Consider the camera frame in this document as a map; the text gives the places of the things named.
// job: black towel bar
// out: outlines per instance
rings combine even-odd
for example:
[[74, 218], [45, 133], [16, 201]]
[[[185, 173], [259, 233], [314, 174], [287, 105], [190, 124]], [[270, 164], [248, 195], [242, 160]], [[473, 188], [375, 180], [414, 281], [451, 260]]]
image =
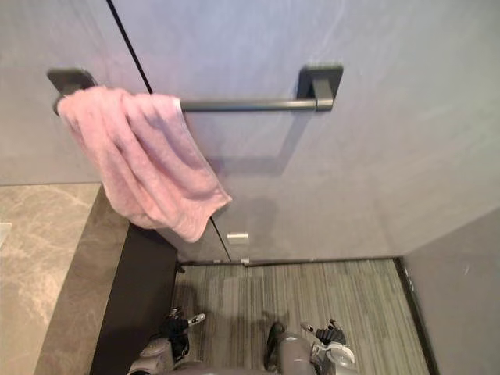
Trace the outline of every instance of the black towel bar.
[[[254, 111], [331, 111], [341, 83], [343, 68], [334, 66], [305, 66], [298, 75], [297, 98], [295, 100], [233, 100], [192, 101], [181, 100], [180, 107], [190, 112], [254, 112]], [[76, 90], [95, 86], [95, 80], [86, 70], [51, 69], [48, 79], [60, 96], [53, 109], [57, 114], [57, 103], [65, 95]]]

